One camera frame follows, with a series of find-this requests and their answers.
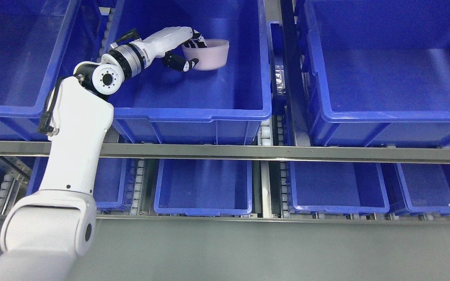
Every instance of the metal shelf rack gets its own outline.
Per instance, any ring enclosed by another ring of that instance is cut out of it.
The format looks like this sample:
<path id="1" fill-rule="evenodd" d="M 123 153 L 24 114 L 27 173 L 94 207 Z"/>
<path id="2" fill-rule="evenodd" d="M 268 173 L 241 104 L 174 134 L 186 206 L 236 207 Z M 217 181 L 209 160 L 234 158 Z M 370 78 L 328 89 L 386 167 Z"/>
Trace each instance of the metal shelf rack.
<path id="1" fill-rule="evenodd" d="M 223 146 L 187 144 L 118 144 L 107 141 L 102 145 L 100 157 L 138 158 L 145 160 L 141 174 L 141 190 L 137 192 L 139 205 L 130 212 L 111 212 L 98 215 L 101 219 L 163 219 L 163 220 L 213 220 L 248 222 L 309 222 L 329 224 L 450 224 L 450 217 L 421 215 L 418 217 L 395 217 L 394 215 L 293 215 L 286 208 L 286 171 L 282 165 L 286 161 L 316 162 L 402 162 L 422 164 L 450 164 L 450 148 L 447 149 L 406 149 L 406 148 L 347 148 L 310 146 L 308 127 L 304 109 L 304 79 L 299 65 L 296 45 L 296 29 L 291 1 L 280 1 L 282 28 L 284 31 L 284 78 L 287 101 L 293 120 L 293 143 L 284 146 L 282 136 L 282 116 L 273 116 L 271 131 L 273 146 Z M 14 157 L 46 157 L 50 153 L 50 142 L 0 141 L 0 162 L 9 162 Z M 157 159 L 216 159 L 254 160 L 254 211 L 248 217 L 183 217 L 157 215 L 153 210 Z"/>

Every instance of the white robotic arm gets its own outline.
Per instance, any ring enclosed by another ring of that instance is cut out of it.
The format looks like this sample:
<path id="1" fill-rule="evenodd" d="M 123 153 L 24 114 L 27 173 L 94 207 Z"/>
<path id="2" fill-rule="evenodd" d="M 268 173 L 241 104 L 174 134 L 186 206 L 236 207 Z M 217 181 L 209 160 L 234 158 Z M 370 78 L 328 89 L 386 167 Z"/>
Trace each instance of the white robotic arm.
<path id="1" fill-rule="evenodd" d="M 128 39 L 134 41 L 117 45 Z M 0 280 L 64 280 L 75 259 L 86 254 L 95 233 L 96 167 L 114 118 L 106 97 L 156 57 L 178 71 L 193 68 L 197 59 L 170 52 L 183 43 L 206 47 L 190 27 L 168 27 L 144 41 L 131 30 L 99 64 L 81 62 L 74 76 L 57 81 L 38 128 L 52 142 L 48 165 L 39 191 L 18 201 L 2 226 Z"/>

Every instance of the white roller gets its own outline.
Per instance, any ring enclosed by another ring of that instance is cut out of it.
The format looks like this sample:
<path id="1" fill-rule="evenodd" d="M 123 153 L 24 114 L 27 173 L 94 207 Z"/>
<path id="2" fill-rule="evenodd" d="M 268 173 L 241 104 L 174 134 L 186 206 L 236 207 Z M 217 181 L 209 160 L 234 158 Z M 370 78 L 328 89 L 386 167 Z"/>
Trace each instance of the white roller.
<path id="1" fill-rule="evenodd" d="M 272 136 L 272 131 L 270 130 L 270 127 L 261 126 L 261 138 L 262 139 L 270 139 L 271 136 Z"/>
<path id="2" fill-rule="evenodd" d="M 272 141 L 270 139 L 261 139 L 261 145 L 262 146 L 271 146 Z"/>

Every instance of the black cable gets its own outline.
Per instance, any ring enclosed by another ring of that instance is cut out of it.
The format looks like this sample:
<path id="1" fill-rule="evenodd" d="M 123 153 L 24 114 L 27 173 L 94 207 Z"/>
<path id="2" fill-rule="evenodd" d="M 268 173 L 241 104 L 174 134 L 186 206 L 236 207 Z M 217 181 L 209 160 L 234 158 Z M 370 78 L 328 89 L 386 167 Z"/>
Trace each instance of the black cable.
<path id="1" fill-rule="evenodd" d="M 51 90 L 48 95 L 46 96 L 45 105 L 43 107 L 43 114 L 41 115 L 41 118 L 39 119 L 39 125 L 37 125 L 37 132 L 42 133 L 46 135 L 47 133 L 53 132 L 54 128 L 50 126 L 50 122 L 52 121 L 53 116 L 53 110 L 55 108 L 55 105 L 57 104 L 57 99 L 59 97 L 59 88 L 62 84 L 62 81 L 67 78 L 67 76 L 62 76 L 57 79 L 57 82 L 55 83 L 55 88 Z"/>

